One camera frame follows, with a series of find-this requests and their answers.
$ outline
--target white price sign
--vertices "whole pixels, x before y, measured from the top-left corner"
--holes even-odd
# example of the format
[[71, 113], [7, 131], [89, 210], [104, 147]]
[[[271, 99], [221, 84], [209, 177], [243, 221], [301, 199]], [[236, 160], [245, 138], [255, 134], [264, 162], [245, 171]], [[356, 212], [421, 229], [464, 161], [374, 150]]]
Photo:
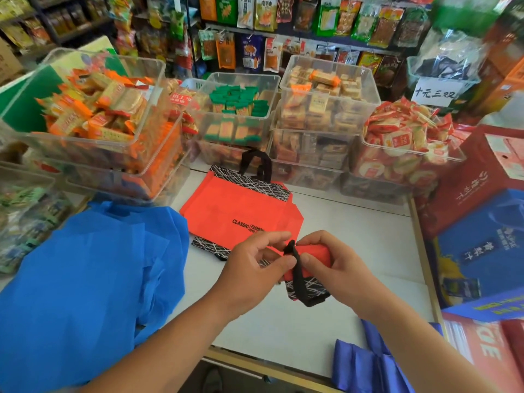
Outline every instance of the white price sign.
[[411, 100], [421, 105], [447, 107], [461, 93], [464, 83], [459, 80], [421, 77]]

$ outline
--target shoe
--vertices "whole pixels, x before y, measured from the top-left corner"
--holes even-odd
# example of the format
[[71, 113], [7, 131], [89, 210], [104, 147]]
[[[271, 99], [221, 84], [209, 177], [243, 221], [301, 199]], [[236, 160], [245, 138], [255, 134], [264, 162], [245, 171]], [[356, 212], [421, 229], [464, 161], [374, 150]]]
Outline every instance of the shoe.
[[222, 377], [218, 367], [207, 370], [202, 384], [202, 393], [222, 393]]

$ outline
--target black bag handle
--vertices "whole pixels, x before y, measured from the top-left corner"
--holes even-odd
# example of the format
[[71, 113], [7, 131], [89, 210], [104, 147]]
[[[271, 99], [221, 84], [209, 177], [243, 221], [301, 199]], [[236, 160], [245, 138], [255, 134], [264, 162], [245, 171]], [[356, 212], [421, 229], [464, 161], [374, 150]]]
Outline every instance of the black bag handle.
[[271, 174], [272, 174], [272, 162], [271, 158], [264, 153], [261, 150], [258, 149], [250, 149], [246, 150], [244, 153], [242, 153], [242, 160], [240, 161], [240, 174], [245, 174], [247, 171], [247, 168], [251, 164], [253, 157], [260, 158], [262, 164], [259, 165], [257, 174], [253, 177], [255, 179], [259, 179], [261, 181], [271, 183]]
[[293, 267], [293, 288], [297, 299], [306, 305], [308, 308], [323, 303], [331, 294], [326, 292], [316, 297], [309, 297], [308, 289], [305, 286], [304, 275], [302, 274], [302, 264], [300, 262], [300, 255], [295, 248], [294, 240], [291, 240], [284, 248], [284, 255], [292, 255], [297, 259], [297, 264]]

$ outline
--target forearm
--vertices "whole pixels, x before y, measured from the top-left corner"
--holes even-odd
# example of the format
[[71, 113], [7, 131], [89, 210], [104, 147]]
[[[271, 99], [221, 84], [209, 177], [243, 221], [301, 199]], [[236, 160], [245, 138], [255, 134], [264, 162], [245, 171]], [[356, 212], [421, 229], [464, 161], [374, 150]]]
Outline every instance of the forearm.
[[89, 392], [178, 391], [228, 320], [207, 294], [110, 370], [82, 389]]
[[383, 287], [372, 320], [417, 393], [497, 390], [402, 299]]

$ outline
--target red box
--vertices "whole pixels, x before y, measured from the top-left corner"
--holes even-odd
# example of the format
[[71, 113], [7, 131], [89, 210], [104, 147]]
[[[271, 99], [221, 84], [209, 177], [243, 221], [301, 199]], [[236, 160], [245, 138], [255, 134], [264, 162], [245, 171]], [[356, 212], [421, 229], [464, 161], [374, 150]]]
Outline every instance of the red box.
[[433, 239], [451, 224], [468, 215], [504, 189], [524, 190], [524, 180], [508, 175], [507, 163], [514, 159], [515, 165], [524, 166], [522, 148], [495, 152], [486, 134], [506, 138], [524, 139], [524, 130], [480, 125], [461, 146], [466, 161], [442, 177], [429, 200], [417, 198], [417, 211], [423, 235]]
[[501, 324], [513, 352], [513, 357], [517, 361], [520, 375], [524, 378], [524, 320], [519, 318], [504, 320]]
[[475, 368], [504, 393], [522, 393], [524, 383], [501, 323], [482, 323], [442, 313], [448, 340]]

